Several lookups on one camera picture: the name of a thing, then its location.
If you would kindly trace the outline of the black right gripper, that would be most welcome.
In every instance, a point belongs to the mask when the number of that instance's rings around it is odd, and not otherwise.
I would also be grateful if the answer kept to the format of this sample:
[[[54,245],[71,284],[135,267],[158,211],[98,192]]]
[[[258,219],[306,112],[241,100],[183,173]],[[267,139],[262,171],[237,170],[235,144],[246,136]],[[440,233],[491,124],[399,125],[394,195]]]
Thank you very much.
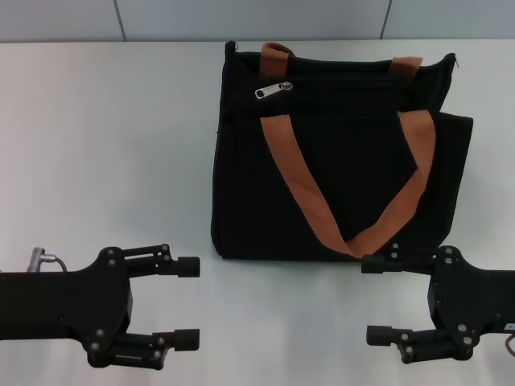
[[[369,346],[394,344],[404,364],[470,358],[485,334],[514,338],[514,271],[479,269],[456,247],[411,247],[392,243],[361,258],[362,273],[430,275],[428,303],[436,330],[367,326]]]

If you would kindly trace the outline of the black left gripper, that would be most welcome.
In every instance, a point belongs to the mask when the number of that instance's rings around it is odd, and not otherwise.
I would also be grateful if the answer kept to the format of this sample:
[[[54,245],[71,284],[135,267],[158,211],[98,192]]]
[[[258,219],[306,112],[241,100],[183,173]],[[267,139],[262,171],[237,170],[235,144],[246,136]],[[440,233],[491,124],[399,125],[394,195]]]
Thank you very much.
[[[72,339],[95,368],[115,362],[131,293],[120,248],[104,248],[88,267],[67,272],[2,273],[1,339]]]

